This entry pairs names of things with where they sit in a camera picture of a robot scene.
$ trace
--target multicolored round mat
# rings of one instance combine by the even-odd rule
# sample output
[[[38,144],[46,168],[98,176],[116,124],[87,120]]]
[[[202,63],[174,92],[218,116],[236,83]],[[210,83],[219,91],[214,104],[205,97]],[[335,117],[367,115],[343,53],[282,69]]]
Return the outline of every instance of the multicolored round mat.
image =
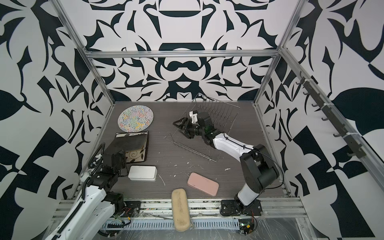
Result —
[[[124,132],[140,132],[149,127],[153,121],[152,110],[143,105],[125,109],[118,118],[118,125]]]

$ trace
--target beige case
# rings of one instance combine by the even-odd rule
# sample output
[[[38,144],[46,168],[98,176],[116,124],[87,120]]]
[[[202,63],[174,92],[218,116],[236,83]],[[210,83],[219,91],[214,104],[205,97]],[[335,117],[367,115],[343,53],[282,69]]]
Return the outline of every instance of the beige case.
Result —
[[[175,229],[184,232],[191,226],[189,217],[189,208],[187,193],[184,189],[175,189],[172,192],[172,215],[175,223]]]

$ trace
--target table surface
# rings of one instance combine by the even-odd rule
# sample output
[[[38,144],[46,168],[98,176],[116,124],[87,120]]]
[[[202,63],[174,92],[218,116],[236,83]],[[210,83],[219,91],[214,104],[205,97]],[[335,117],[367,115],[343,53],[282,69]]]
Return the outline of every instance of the table surface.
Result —
[[[117,132],[121,112],[134,105],[145,105],[152,109],[154,120],[144,131],[149,131],[148,154],[145,162],[127,164],[156,166],[157,178],[154,182],[131,181],[128,177],[119,177],[112,191],[122,193],[125,199],[170,199],[174,189],[183,188],[188,198],[212,198],[211,196],[187,185],[189,175],[196,172],[219,183],[215,198],[233,198],[245,184],[240,163],[226,153],[222,153],[217,162],[187,151],[167,141],[165,136],[175,131],[172,122],[178,120],[188,102],[116,102],[111,117],[103,132],[101,142],[106,147]],[[251,145],[266,145],[255,109],[250,101],[238,101],[231,104],[240,107],[238,117],[233,124],[230,136]],[[270,187],[278,186],[276,180]],[[263,197],[283,197],[282,188],[269,189]]]

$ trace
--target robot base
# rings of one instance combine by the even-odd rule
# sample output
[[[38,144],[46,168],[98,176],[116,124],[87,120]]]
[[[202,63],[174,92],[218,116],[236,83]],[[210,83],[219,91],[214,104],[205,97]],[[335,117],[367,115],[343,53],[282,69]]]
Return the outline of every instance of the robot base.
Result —
[[[237,210],[238,204],[235,200],[221,200],[221,215],[223,216],[241,216],[249,215],[252,216],[261,216],[262,215],[262,206],[259,200],[255,199],[250,205],[244,207],[242,211]]]

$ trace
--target white case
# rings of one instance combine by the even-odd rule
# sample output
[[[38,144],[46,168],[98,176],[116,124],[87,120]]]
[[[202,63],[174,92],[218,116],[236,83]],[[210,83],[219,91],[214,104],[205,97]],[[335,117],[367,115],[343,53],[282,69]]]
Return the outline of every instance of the white case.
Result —
[[[155,166],[131,166],[128,177],[132,181],[155,181],[157,169]]]

